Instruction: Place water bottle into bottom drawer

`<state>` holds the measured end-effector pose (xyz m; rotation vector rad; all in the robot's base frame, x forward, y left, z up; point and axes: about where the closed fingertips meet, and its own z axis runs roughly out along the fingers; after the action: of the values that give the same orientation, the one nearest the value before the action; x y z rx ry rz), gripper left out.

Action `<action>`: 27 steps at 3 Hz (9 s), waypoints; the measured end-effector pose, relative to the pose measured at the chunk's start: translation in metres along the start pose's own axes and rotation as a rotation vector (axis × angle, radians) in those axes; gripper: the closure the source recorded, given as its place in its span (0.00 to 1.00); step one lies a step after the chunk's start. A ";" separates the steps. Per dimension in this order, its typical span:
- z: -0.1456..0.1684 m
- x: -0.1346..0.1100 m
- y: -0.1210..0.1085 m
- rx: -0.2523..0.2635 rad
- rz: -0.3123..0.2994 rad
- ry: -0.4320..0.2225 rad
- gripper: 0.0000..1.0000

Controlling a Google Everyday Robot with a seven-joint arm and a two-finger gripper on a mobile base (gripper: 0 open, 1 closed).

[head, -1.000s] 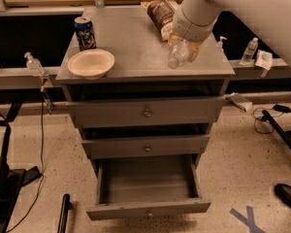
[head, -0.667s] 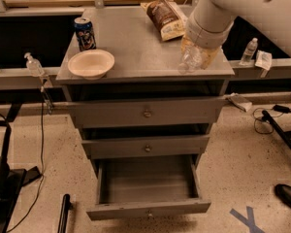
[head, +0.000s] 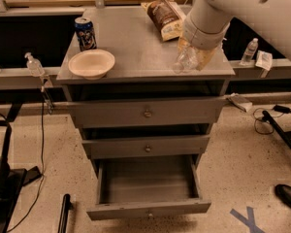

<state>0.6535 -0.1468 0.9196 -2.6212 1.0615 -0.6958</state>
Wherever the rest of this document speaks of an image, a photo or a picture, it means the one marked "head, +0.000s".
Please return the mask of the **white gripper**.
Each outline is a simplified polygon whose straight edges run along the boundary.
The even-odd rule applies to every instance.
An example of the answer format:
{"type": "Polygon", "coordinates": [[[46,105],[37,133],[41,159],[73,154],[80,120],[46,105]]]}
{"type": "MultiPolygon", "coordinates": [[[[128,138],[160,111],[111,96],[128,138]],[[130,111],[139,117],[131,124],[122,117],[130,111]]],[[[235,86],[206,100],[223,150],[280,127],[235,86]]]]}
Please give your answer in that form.
{"type": "Polygon", "coordinates": [[[189,44],[196,48],[197,67],[201,71],[210,62],[229,28],[232,17],[208,3],[195,0],[182,25],[178,55],[186,56],[189,44]]]}

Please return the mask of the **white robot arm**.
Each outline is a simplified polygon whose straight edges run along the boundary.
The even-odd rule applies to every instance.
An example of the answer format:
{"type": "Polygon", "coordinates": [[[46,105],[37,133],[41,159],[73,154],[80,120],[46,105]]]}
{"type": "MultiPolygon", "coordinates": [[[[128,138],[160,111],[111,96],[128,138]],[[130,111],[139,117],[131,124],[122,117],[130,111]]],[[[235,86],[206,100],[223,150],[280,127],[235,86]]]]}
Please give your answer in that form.
{"type": "Polygon", "coordinates": [[[195,0],[181,38],[198,50],[212,50],[234,17],[291,61],[291,0],[195,0]]]}

